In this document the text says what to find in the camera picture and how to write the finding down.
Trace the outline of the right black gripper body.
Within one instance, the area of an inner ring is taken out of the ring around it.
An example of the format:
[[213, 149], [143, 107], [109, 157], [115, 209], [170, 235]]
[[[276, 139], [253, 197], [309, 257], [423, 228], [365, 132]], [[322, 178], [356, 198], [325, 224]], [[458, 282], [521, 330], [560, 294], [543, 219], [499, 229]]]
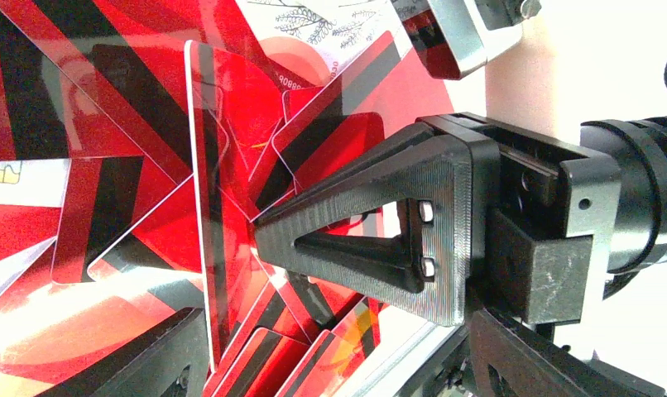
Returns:
[[588, 272], [609, 257], [621, 181], [616, 162], [472, 115], [424, 117], [461, 144], [469, 176], [432, 170], [456, 187], [417, 199], [415, 277], [463, 292], [467, 322], [415, 374], [418, 396], [618, 396], [605, 366], [552, 342], [558, 323], [584, 321]]

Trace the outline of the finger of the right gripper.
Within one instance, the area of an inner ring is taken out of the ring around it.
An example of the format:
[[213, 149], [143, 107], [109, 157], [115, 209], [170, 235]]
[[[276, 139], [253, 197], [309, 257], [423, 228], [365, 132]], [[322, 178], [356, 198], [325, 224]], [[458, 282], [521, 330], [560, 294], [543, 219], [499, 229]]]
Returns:
[[260, 258], [441, 326], [464, 320], [473, 134], [416, 122], [257, 220]]

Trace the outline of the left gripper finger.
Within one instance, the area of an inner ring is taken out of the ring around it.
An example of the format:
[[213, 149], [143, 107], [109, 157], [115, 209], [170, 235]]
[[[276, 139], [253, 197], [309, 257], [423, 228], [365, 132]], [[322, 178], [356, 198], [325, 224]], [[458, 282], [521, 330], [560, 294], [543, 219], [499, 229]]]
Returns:
[[41, 396], [201, 396], [209, 368], [202, 308], [184, 308]]

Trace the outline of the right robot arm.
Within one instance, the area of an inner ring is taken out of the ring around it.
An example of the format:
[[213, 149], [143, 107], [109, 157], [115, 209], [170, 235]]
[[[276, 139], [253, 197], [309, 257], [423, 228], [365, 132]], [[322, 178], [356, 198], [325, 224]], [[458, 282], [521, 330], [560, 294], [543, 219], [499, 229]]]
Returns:
[[404, 396], [663, 396], [554, 340], [667, 263], [667, 116], [589, 121], [570, 144], [467, 112], [422, 114], [284, 203], [343, 122], [315, 98], [257, 200], [260, 257], [452, 333]]

